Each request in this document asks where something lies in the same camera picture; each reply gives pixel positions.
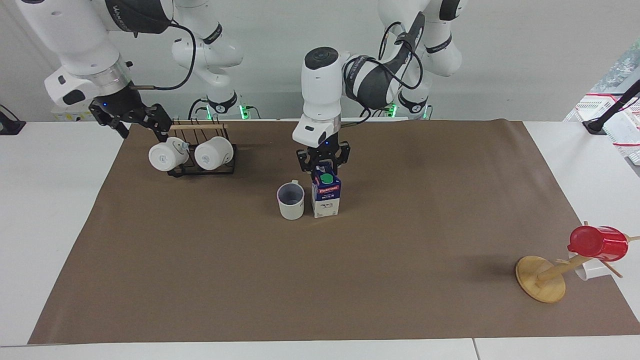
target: brown tablecloth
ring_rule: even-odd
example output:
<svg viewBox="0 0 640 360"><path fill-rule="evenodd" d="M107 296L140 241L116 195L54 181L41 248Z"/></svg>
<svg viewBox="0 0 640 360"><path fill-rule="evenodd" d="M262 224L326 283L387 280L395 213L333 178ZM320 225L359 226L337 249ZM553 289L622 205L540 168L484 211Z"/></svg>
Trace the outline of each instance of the brown tablecloth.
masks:
<svg viewBox="0 0 640 360"><path fill-rule="evenodd" d="M293 123L232 123L232 176L154 170L133 127L30 343L382 340L640 334L610 277L528 297L526 255L580 225L520 122L363 124L340 214L284 220Z"/></svg>

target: white wall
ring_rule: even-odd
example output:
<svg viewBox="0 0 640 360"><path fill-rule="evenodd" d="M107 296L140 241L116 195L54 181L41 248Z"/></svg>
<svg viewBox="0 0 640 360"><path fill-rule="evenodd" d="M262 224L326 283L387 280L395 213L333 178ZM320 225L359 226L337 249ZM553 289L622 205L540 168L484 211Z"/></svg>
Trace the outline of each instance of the white wall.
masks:
<svg viewBox="0 0 640 360"><path fill-rule="evenodd" d="M244 62L230 70L237 90L263 117L299 117L300 67L307 51L330 45L374 54L383 32L374 0L215 3L225 31L246 48ZM5 21L6 9L18 19L20 14L12 0L3 4L0 101L27 119L48 119L51 103L42 80L54 68L51 55L39 41L31 48L27 35L16 35L21 30ZM472 0L454 26L463 66L451 78L435 79L434 116L562 120L640 34L638 10L637 0ZM176 29L137 40L112 34L124 58L134 62L135 82L154 85L173 85L185 74L170 51L173 40L183 36ZM16 81L18 86L9 86ZM194 79L176 92L144 98L161 101L171 115L186 116L203 89ZM345 111L358 113L353 103Z"/></svg>

